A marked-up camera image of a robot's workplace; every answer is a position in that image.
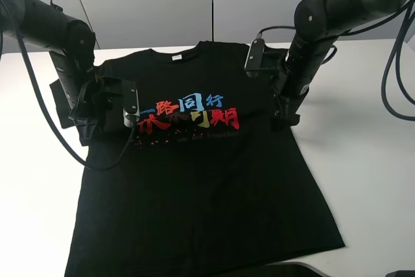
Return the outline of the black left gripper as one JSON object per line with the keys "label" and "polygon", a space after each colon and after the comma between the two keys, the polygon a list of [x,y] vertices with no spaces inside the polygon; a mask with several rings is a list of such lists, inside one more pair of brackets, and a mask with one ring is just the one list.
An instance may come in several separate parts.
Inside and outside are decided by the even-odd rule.
{"label": "black left gripper", "polygon": [[69,119],[75,124],[82,146],[89,146],[98,134],[120,132],[123,117],[122,79],[101,77],[68,82]]}

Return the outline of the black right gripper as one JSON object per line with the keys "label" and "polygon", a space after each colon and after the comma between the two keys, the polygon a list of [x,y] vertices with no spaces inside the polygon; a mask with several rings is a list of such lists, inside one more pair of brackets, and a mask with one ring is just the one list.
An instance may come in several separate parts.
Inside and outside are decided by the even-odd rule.
{"label": "black right gripper", "polygon": [[272,90],[273,112],[271,113],[272,130],[278,131],[300,122],[298,108],[303,102],[303,95],[291,94],[289,78],[291,73],[285,65],[288,50],[265,50],[262,65],[269,74]]}

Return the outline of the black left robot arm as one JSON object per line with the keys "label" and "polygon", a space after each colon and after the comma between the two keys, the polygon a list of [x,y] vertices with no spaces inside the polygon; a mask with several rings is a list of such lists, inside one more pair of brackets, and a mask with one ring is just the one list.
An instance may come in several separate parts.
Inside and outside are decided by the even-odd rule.
{"label": "black left robot arm", "polygon": [[1,0],[1,36],[18,42],[24,62],[26,44],[48,51],[58,75],[50,89],[60,125],[75,127],[81,145],[130,127],[138,109],[136,85],[94,65],[95,33],[87,23],[53,2]]}

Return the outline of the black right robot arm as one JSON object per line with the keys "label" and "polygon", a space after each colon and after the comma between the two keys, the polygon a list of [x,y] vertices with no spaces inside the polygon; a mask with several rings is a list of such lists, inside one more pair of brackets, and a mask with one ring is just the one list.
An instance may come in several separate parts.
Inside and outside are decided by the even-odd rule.
{"label": "black right robot arm", "polygon": [[398,86],[410,102],[400,71],[400,56],[405,35],[414,22],[414,0],[301,0],[294,13],[296,34],[286,51],[271,69],[271,83],[276,100],[273,125],[289,128],[300,121],[297,111],[309,92],[317,71],[331,59],[329,50],[343,36],[353,36],[380,27],[405,14],[395,44],[388,57],[381,81],[381,99],[394,117],[413,121],[414,117],[395,111],[386,97],[386,82],[392,67]]}

